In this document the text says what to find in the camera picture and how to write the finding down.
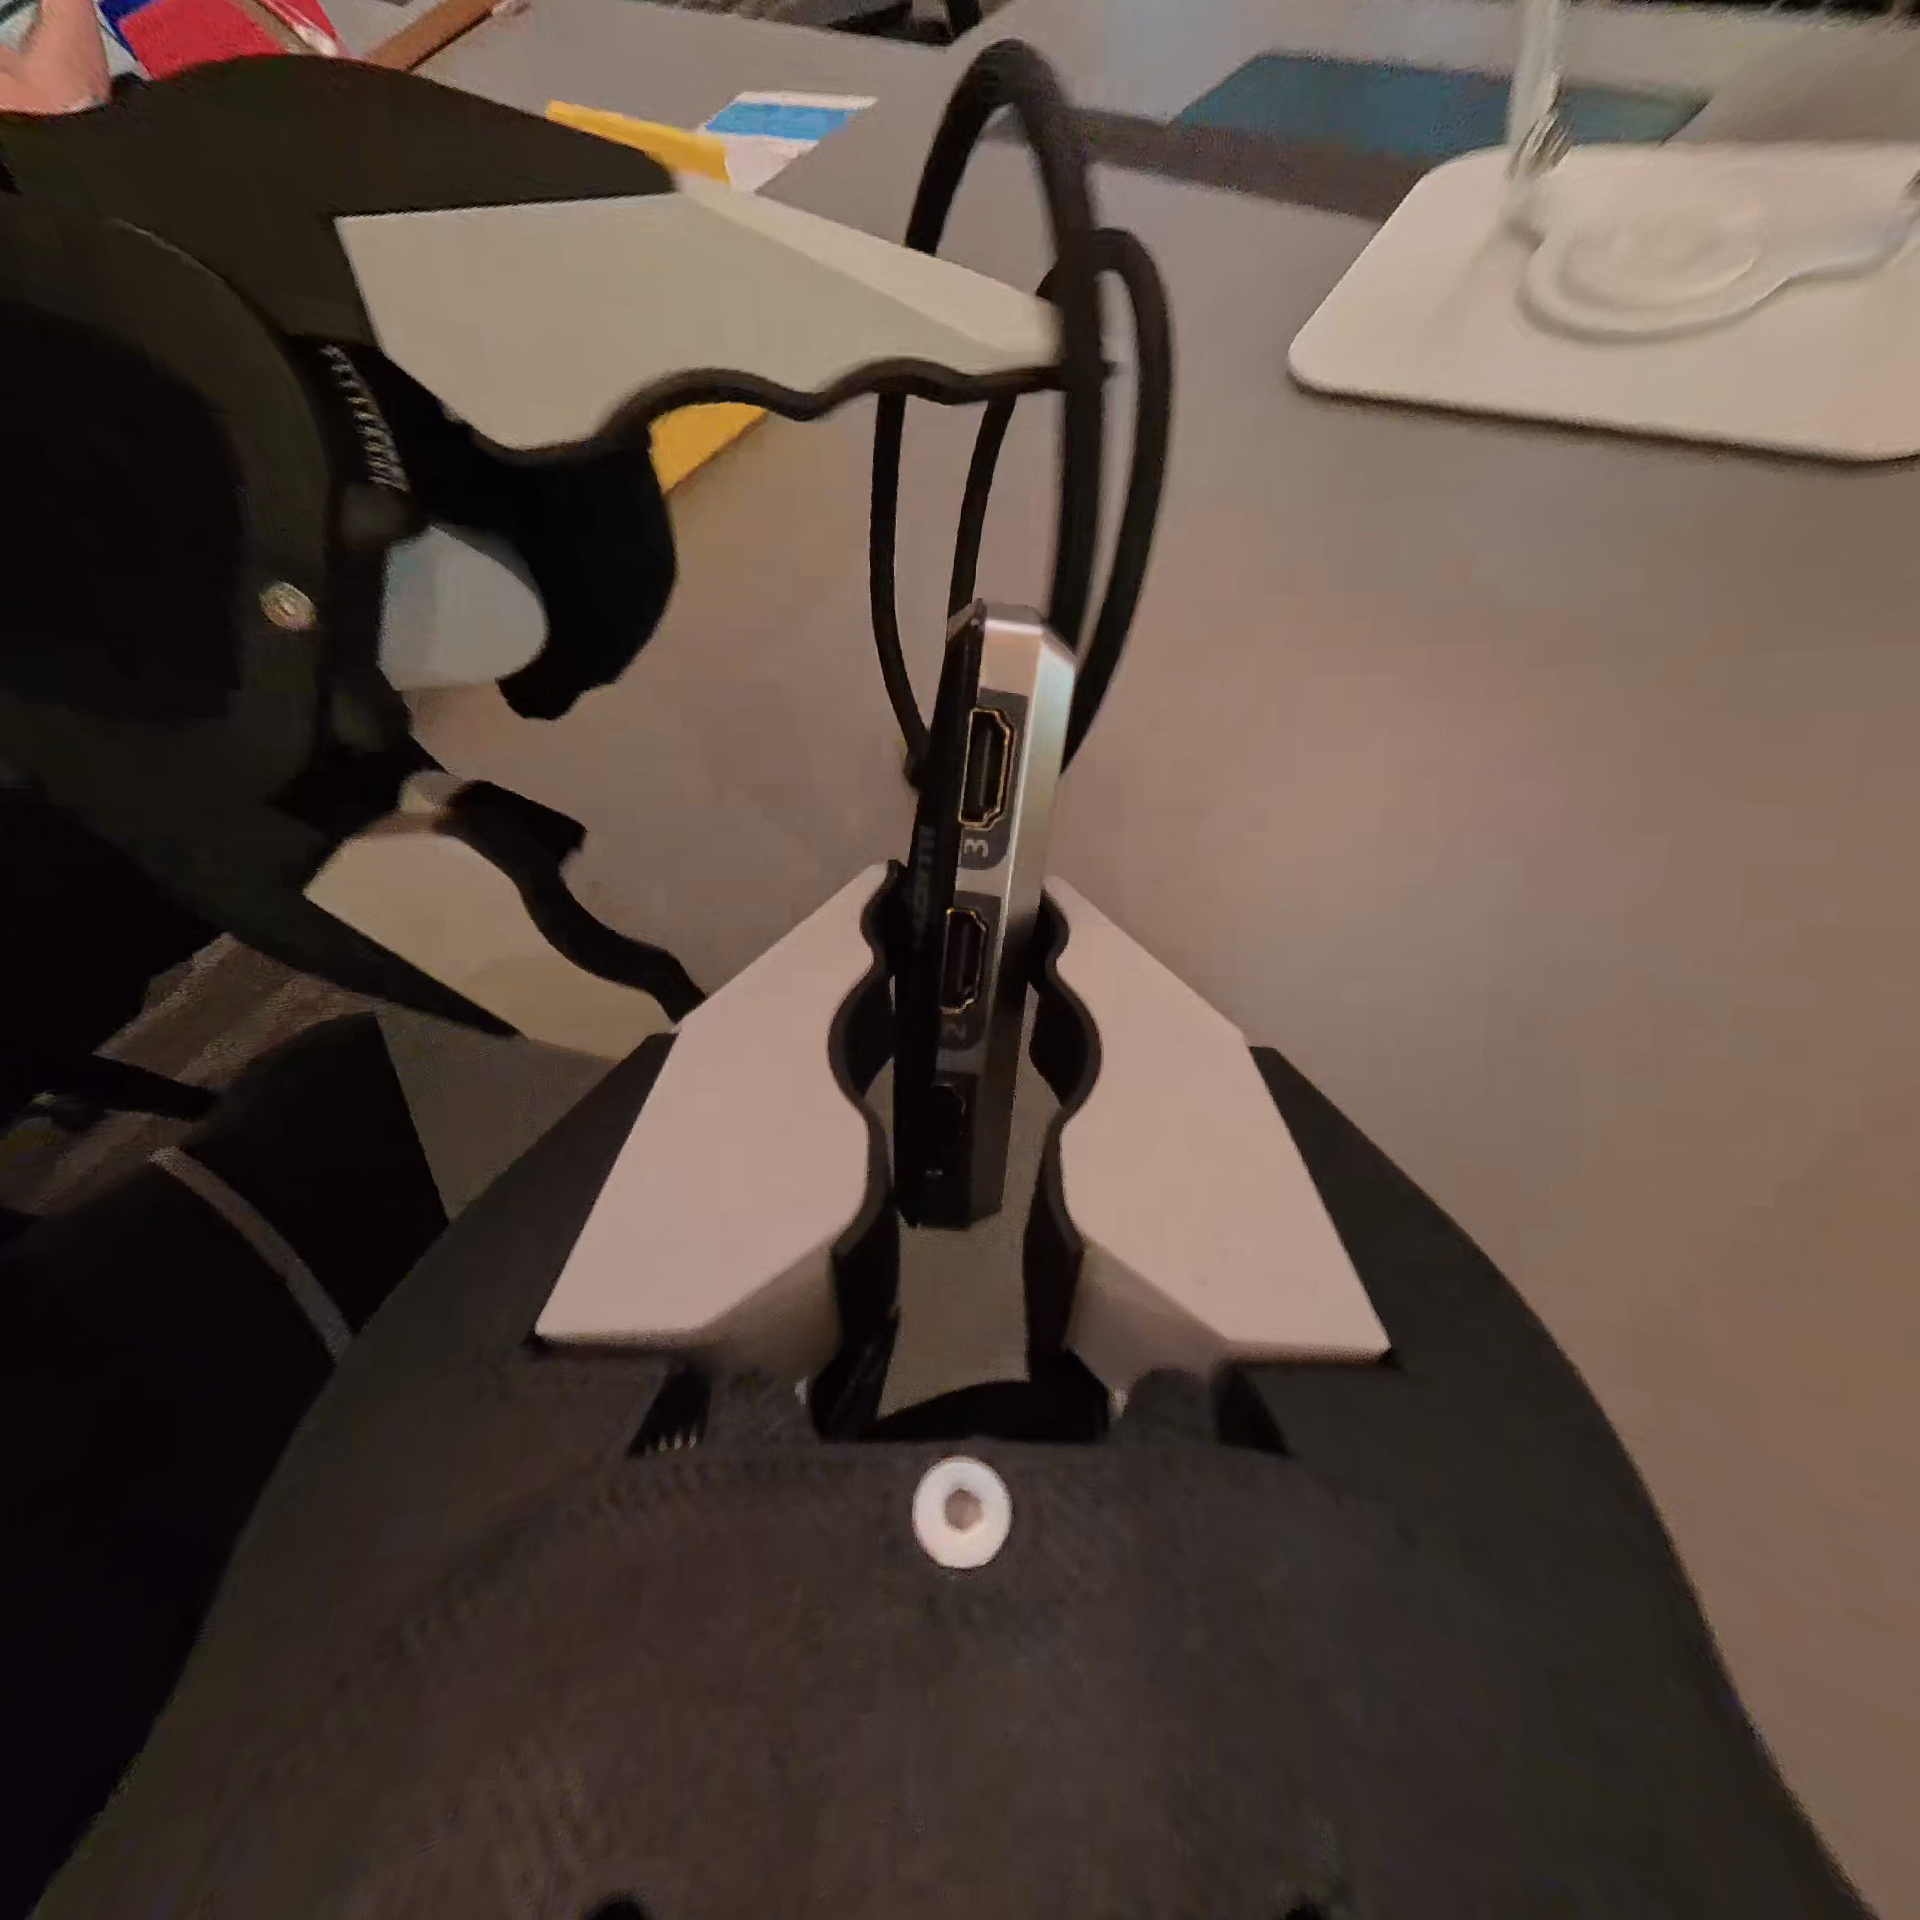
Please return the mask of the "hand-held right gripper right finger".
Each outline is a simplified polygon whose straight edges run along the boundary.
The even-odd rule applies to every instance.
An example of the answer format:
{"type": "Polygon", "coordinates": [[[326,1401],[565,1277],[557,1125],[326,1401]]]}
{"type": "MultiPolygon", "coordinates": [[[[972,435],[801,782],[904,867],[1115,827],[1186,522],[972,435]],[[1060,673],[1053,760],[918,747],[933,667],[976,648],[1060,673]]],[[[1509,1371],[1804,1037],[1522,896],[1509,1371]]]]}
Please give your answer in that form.
{"type": "Polygon", "coordinates": [[[1030,1201],[1030,1365],[1101,1387],[1377,1362],[1387,1330],[1254,1046],[1066,880],[1033,958],[1053,1096],[1030,1201]]]}

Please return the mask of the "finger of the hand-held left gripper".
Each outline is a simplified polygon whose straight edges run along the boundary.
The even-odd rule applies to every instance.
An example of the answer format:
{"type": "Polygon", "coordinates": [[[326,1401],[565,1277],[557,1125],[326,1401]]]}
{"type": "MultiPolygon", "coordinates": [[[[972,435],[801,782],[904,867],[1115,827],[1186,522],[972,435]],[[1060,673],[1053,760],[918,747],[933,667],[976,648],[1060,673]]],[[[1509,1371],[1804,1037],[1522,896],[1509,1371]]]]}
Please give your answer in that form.
{"type": "Polygon", "coordinates": [[[387,563],[402,697],[517,683],[537,718],[622,678],[680,581],[658,419],[856,398],[1100,398],[1098,325],[772,198],[650,193],[340,213],[422,530],[387,563]]]}
{"type": "Polygon", "coordinates": [[[585,827],[493,782],[420,773],[307,901],[525,1040],[650,1040],[706,998],[667,949],[569,886],[585,827]]]}

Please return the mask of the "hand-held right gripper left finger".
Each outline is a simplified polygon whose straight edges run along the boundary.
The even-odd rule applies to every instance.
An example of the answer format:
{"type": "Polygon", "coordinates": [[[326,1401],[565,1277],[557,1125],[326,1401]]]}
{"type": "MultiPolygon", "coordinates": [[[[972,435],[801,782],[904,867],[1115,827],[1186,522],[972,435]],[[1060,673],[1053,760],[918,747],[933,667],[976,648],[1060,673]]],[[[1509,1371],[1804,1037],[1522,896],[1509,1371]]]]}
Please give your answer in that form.
{"type": "Polygon", "coordinates": [[[554,1349],[848,1353],[897,1323],[872,867],[688,1016],[536,1322],[554,1349]]]}

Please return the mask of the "yellow plastic bin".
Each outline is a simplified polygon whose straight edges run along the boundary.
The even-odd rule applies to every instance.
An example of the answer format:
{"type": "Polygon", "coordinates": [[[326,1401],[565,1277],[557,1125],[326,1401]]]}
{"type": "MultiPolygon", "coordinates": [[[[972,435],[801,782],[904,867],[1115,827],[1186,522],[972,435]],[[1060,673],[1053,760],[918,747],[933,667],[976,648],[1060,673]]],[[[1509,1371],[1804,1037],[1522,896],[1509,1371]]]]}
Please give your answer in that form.
{"type": "MultiPolygon", "coordinates": [[[[717,136],[672,128],[625,112],[549,101],[545,116],[557,125],[603,138],[622,149],[660,162],[672,177],[731,185],[730,152],[717,136]]],[[[748,436],[766,419],[748,402],[705,402],[680,406],[652,421],[656,477],[672,493],[693,473],[748,436]]]]}

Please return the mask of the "silver black hdmi switch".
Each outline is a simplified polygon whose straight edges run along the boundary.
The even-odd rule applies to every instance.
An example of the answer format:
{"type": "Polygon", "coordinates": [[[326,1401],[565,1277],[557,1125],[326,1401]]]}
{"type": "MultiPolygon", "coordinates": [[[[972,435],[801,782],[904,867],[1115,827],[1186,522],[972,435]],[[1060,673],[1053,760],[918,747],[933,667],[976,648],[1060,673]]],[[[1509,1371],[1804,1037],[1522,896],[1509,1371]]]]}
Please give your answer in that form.
{"type": "Polygon", "coordinates": [[[1002,1209],[1074,658],[1041,612],[949,626],[893,924],[893,1186],[917,1230],[1002,1209]]]}

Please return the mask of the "white blue paper sheet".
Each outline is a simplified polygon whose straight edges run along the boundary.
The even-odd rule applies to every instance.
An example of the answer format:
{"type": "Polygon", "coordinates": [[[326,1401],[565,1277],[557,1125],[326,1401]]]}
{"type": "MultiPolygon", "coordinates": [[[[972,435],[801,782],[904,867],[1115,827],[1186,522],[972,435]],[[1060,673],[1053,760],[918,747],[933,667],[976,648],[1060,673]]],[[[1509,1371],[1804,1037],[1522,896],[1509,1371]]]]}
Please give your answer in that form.
{"type": "Polygon", "coordinates": [[[717,145],[734,189],[752,195],[874,106],[872,94],[752,90],[713,112],[698,133],[717,145]]]}

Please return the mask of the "white base tablet stand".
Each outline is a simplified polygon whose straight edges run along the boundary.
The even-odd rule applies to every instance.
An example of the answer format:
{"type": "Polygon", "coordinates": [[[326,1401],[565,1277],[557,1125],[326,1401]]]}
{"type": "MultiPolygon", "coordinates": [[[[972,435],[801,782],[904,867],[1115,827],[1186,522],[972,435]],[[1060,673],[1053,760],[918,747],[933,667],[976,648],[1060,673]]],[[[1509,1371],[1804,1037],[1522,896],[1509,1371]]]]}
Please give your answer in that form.
{"type": "Polygon", "coordinates": [[[1571,4],[1520,8],[1504,145],[1425,177],[1288,349],[1310,394],[1899,464],[1918,450],[1915,29],[1578,146],[1571,4]]]}

